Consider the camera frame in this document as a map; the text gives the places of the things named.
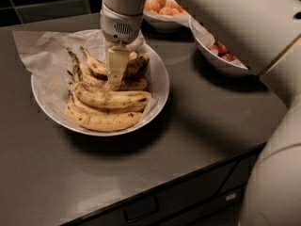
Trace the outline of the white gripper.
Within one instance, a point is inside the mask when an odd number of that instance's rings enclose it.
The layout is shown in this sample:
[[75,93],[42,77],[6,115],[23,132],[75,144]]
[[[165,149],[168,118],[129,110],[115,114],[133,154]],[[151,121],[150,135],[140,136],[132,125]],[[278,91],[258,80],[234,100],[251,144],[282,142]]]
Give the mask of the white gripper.
[[[102,4],[100,24],[108,42],[130,44],[138,36],[143,20],[144,3],[110,8]],[[125,46],[110,45],[107,48],[107,77],[110,83],[119,83],[129,62],[130,52]]]

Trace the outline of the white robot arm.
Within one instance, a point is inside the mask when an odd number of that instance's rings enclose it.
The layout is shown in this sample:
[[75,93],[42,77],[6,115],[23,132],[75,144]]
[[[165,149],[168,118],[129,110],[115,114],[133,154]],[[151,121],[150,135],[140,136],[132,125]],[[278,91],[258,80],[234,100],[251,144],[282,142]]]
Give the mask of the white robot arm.
[[[246,187],[239,226],[301,226],[301,2],[176,0],[258,76],[288,112],[266,143]],[[126,43],[113,24],[136,24],[145,0],[103,0],[107,40]]]

